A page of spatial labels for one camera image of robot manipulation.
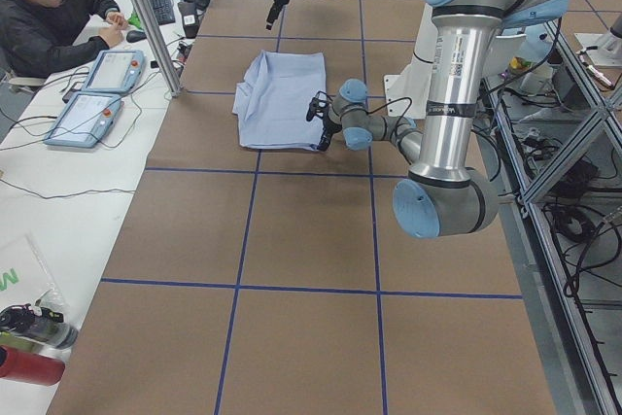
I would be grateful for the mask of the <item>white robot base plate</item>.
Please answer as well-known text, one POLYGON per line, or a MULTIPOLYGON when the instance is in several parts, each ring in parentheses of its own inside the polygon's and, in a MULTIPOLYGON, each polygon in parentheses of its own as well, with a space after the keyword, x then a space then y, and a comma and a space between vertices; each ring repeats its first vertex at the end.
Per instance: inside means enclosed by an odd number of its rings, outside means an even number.
POLYGON ((430 78, 411 77, 406 73, 384 77, 385 99, 390 117, 405 114, 414 120, 426 116, 430 78))

